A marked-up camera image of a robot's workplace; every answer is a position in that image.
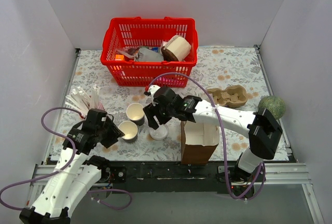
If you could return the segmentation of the white plastic cup lid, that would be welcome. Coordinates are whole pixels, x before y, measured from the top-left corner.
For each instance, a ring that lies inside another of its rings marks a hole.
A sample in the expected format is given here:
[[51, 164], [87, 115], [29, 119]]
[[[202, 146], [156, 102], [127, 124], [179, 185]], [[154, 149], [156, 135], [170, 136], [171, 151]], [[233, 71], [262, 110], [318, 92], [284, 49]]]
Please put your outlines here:
[[149, 135], [154, 140], [163, 140], [167, 137], [169, 129], [166, 125], [160, 125], [156, 130], [153, 128], [149, 128]]

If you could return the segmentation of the black paper coffee cup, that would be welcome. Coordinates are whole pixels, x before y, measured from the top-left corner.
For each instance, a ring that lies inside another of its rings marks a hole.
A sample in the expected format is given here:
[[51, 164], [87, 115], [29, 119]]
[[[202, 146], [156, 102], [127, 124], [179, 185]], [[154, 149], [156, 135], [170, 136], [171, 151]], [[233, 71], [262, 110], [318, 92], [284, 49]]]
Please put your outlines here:
[[137, 140], [138, 127], [135, 123], [124, 121], [118, 126], [118, 129], [124, 133], [124, 136], [121, 138], [126, 143], [134, 143]]

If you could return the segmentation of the brown paper bag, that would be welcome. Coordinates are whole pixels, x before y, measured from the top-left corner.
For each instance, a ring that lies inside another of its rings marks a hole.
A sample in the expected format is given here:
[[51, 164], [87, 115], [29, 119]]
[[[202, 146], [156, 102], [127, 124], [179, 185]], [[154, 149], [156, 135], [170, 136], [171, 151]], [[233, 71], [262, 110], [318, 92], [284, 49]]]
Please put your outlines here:
[[220, 141], [219, 127], [181, 122], [181, 164], [206, 165]]

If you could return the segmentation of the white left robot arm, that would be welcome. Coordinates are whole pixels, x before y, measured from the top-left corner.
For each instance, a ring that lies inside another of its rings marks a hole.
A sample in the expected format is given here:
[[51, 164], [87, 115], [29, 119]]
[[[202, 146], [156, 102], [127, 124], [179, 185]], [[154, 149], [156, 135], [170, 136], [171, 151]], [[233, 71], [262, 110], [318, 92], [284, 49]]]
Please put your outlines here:
[[122, 181], [126, 170], [103, 157], [89, 156], [97, 144], [109, 148], [124, 133], [104, 109], [93, 108], [75, 124], [63, 142], [60, 158], [40, 196], [20, 213], [23, 223], [69, 223], [71, 215], [95, 183]]

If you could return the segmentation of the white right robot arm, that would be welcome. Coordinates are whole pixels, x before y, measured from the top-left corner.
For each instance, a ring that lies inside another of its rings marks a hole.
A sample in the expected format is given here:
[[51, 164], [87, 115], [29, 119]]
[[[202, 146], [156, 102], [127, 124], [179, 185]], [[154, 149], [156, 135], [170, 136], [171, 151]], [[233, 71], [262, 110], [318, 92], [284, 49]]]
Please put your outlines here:
[[263, 160], [275, 156], [282, 128], [266, 108], [258, 111], [241, 111], [213, 106], [200, 97], [181, 97], [171, 88], [152, 85], [145, 92], [152, 102], [143, 108], [149, 127], [154, 130], [172, 118], [193, 123], [212, 124], [232, 130], [248, 138], [250, 145], [243, 152], [231, 175], [240, 181], [249, 180]]

